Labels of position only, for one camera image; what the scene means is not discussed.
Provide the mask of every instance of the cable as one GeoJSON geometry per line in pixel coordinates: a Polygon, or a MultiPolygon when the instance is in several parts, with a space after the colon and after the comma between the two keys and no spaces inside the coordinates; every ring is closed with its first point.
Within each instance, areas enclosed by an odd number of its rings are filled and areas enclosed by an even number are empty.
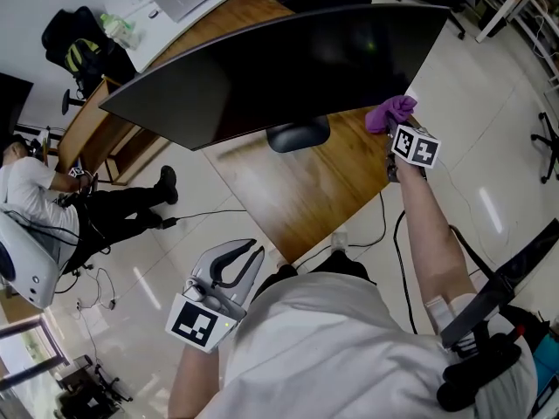
{"type": "MultiPolygon", "coordinates": [[[[372,247],[373,245],[378,244],[379,242],[381,242],[384,239],[384,236],[386,236],[386,212],[384,209],[384,199],[383,199],[383,193],[379,192],[378,195],[381,197],[381,206],[383,208],[383,234],[381,234],[381,236],[371,242],[370,244],[348,244],[348,247],[356,247],[356,248],[365,248],[366,250],[363,252],[367,252],[367,250],[372,247]]],[[[332,245],[326,245],[325,247],[321,248],[320,250],[318,250],[313,256],[305,259],[303,262],[301,262],[299,265],[297,265],[295,267],[295,270],[299,270],[299,268],[304,265],[306,262],[310,261],[313,258],[316,258],[318,255],[320,255],[323,251],[327,250],[328,248],[330,248],[332,245]]]]}
{"type": "Polygon", "coordinates": [[[322,248],[321,250],[317,251],[313,256],[311,256],[310,258],[305,259],[303,262],[301,262],[299,265],[297,265],[295,267],[295,270],[299,270],[299,267],[301,267],[303,264],[305,264],[306,262],[310,261],[312,258],[316,258],[318,255],[320,255],[323,251],[329,249],[332,245],[327,245],[326,247],[322,248]]]}
{"type": "Polygon", "coordinates": [[[206,215],[209,216],[218,213],[245,213],[245,212],[246,209],[221,209],[220,211],[210,211],[206,213],[192,214],[190,216],[170,217],[169,219],[165,219],[163,222],[161,222],[160,228],[161,230],[166,230],[167,228],[174,227],[179,220],[190,219],[192,217],[206,216],[206,215]]]}
{"type": "MultiPolygon", "coordinates": [[[[545,0],[541,0],[543,3],[543,6],[545,8],[545,15],[549,15],[549,8],[548,8],[548,4],[545,0]]],[[[540,27],[538,28],[538,31],[535,34],[535,38],[538,39],[538,36],[540,35],[540,32],[542,31],[543,28],[543,24],[545,24],[545,17],[544,16],[534,16],[534,18],[540,18],[542,20],[542,22],[540,23],[540,27]]],[[[542,58],[545,59],[545,56],[542,56],[539,52],[536,52],[535,50],[535,41],[534,41],[534,46],[532,47],[532,53],[534,53],[538,58],[542,58]]],[[[553,52],[552,54],[549,55],[550,58],[553,58],[556,54],[559,54],[559,52],[553,52]]]]}
{"type": "Polygon", "coordinates": [[[80,309],[78,309],[78,313],[79,313],[79,316],[84,320],[84,324],[86,325],[87,334],[89,335],[89,339],[91,340],[91,342],[93,344],[93,352],[94,352],[94,357],[95,357],[95,363],[99,363],[100,360],[97,358],[97,346],[95,345],[95,341],[93,340],[93,336],[91,335],[91,332],[89,331],[89,326],[87,325],[86,317],[81,313],[80,309]]]}
{"type": "Polygon", "coordinates": [[[33,222],[32,220],[29,220],[27,217],[23,216],[22,214],[18,213],[17,211],[14,211],[13,209],[11,209],[9,211],[5,211],[4,214],[16,214],[19,217],[21,217],[22,219],[24,219],[29,225],[33,225],[33,226],[36,226],[38,228],[44,228],[46,230],[63,231],[63,232],[65,232],[65,233],[67,233],[71,236],[76,237],[78,240],[80,240],[79,236],[76,233],[74,233],[73,231],[70,231],[70,230],[68,230],[66,228],[62,228],[62,227],[52,227],[50,225],[43,225],[41,223],[33,222]]]}
{"type": "Polygon", "coordinates": [[[99,267],[97,269],[97,274],[95,275],[95,278],[93,276],[91,276],[89,274],[89,272],[86,270],[86,275],[91,278],[93,281],[95,281],[95,283],[97,283],[97,297],[95,298],[95,301],[90,305],[90,306],[83,306],[80,302],[78,302],[78,310],[83,311],[84,309],[91,309],[92,307],[96,306],[97,303],[99,303],[99,305],[101,307],[104,307],[105,309],[107,309],[108,311],[112,311],[114,309],[114,306],[116,305],[116,293],[114,291],[114,285],[113,285],[113,280],[111,279],[111,277],[108,274],[108,271],[105,270],[103,267],[99,267]],[[101,284],[99,282],[99,275],[100,272],[104,271],[105,274],[107,275],[108,281],[111,284],[111,289],[113,290],[113,299],[111,299],[110,303],[108,306],[105,306],[102,301],[101,301],[101,297],[103,295],[103,291],[101,289],[101,284]]]}
{"type": "Polygon", "coordinates": [[[411,329],[413,330],[413,333],[417,335],[418,330],[416,329],[416,323],[413,319],[413,312],[411,311],[411,301],[410,301],[410,294],[408,293],[408,282],[406,281],[405,278],[404,262],[402,262],[402,253],[400,253],[400,247],[398,246],[398,239],[397,239],[398,228],[400,227],[400,223],[402,222],[404,216],[405,216],[405,210],[402,211],[402,213],[398,217],[398,220],[396,220],[396,227],[394,228],[394,236],[392,237],[392,239],[394,240],[394,246],[396,247],[396,254],[398,255],[398,261],[400,261],[400,270],[402,271],[402,283],[404,285],[405,302],[408,305],[408,314],[410,316],[411,329]]]}
{"type": "Polygon", "coordinates": [[[192,214],[191,216],[171,217],[171,218],[175,218],[176,220],[183,220],[183,219],[190,219],[192,217],[205,216],[205,215],[217,214],[217,213],[245,213],[245,212],[246,209],[221,209],[220,211],[211,211],[207,213],[192,214]]]}
{"type": "Polygon", "coordinates": [[[67,242],[67,241],[65,241],[64,239],[61,239],[58,236],[54,236],[53,234],[47,233],[46,231],[38,230],[38,229],[32,228],[32,227],[25,227],[25,228],[27,230],[36,231],[37,233],[42,234],[44,236],[52,237],[53,239],[56,239],[57,241],[60,241],[63,244],[71,245],[72,247],[77,247],[78,246],[78,244],[72,244],[71,242],[67,242]]]}
{"type": "Polygon", "coordinates": [[[73,281],[72,285],[70,285],[70,287],[68,287],[67,289],[65,289],[65,290],[63,290],[63,291],[61,291],[61,292],[55,292],[55,293],[56,293],[57,295],[59,295],[59,294],[61,294],[61,293],[69,292],[70,289],[72,289],[72,288],[76,285],[76,283],[78,282],[78,278],[79,278],[79,276],[76,275],[76,279],[74,279],[74,281],[73,281]]]}

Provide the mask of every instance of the white shirt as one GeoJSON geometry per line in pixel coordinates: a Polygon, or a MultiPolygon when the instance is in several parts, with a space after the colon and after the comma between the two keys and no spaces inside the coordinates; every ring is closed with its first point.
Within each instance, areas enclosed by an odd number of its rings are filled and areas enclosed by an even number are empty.
{"type": "MultiPolygon", "coordinates": [[[[500,315],[489,324],[492,335],[512,328],[500,315]]],[[[404,332],[367,281],[301,275],[252,303],[224,388],[199,417],[526,418],[535,401],[535,366],[526,341],[517,344],[521,360],[484,387],[475,406],[450,414],[438,405],[437,390],[445,368],[459,359],[438,337],[404,332]]]]}
{"type": "MultiPolygon", "coordinates": [[[[77,244],[78,211],[73,206],[69,208],[58,206],[47,195],[47,190],[55,175],[56,171],[47,168],[41,161],[32,157],[25,157],[7,166],[2,166],[0,168],[0,203],[7,203],[8,207],[15,209],[34,223],[71,231],[72,234],[68,234],[64,231],[44,229],[49,234],[60,237],[70,244],[77,244]]],[[[12,216],[12,218],[22,225],[27,224],[18,216],[12,216]]],[[[53,256],[53,258],[61,267],[74,251],[75,246],[60,243],[60,255],[53,256]]]]}

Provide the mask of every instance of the monitor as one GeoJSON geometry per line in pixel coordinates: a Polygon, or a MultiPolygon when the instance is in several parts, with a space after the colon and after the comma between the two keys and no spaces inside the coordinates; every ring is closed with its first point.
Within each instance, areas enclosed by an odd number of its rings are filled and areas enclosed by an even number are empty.
{"type": "Polygon", "coordinates": [[[31,82],[0,73],[0,88],[3,92],[3,100],[0,104],[0,135],[2,137],[6,134],[13,134],[32,87],[31,82]]]}
{"type": "Polygon", "coordinates": [[[196,150],[404,94],[447,8],[320,10],[216,38],[130,81],[100,108],[196,150]]]}

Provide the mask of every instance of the purple cloth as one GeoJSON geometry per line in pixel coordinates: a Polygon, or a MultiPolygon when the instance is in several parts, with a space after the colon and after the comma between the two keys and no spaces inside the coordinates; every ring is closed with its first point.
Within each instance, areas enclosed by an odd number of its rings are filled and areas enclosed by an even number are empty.
{"type": "Polygon", "coordinates": [[[382,134],[386,130],[388,122],[387,113],[390,113],[394,120],[401,124],[413,113],[413,107],[417,103],[411,96],[393,96],[365,115],[365,127],[372,134],[382,134]]]}

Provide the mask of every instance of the person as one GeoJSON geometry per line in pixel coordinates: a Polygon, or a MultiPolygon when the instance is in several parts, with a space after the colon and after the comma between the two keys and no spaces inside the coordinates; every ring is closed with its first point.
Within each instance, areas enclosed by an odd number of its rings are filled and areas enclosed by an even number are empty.
{"type": "Polygon", "coordinates": [[[49,198],[47,190],[76,193],[90,185],[91,177],[74,178],[48,168],[29,156],[21,135],[13,135],[6,141],[2,164],[3,211],[28,228],[34,237],[54,237],[59,247],[50,248],[49,252],[56,254],[52,257],[64,273],[78,269],[93,254],[112,244],[158,227],[162,219],[150,208],[178,200],[175,171],[163,166],[159,182],[153,188],[96,191],[61,207],[49,198]],[[134,213],[134,219],[127,219],[134,213]]]}
{"type": "MultiPolygon", "coordinates": [[[[458,315],[476,293],[466,261],[419,169],[396,160],[421,299],[426,306],[443,299],[458,315]]],[[[374,269],[349,260],[345,242],[335,233],[330,258],[315,271],[296,276],[284,263],[258,290],[233,339],[221,390],[218,352],[186,346],[169,418],[528,417],[536,378],[522,337],[521,358],[472,406],[444,411],[437,391],[458,353],[436,335],[403,331],[369,281],[374,269]]],[[[512,329],[499,314],[488,324],[491,335],[512,329]]]]}

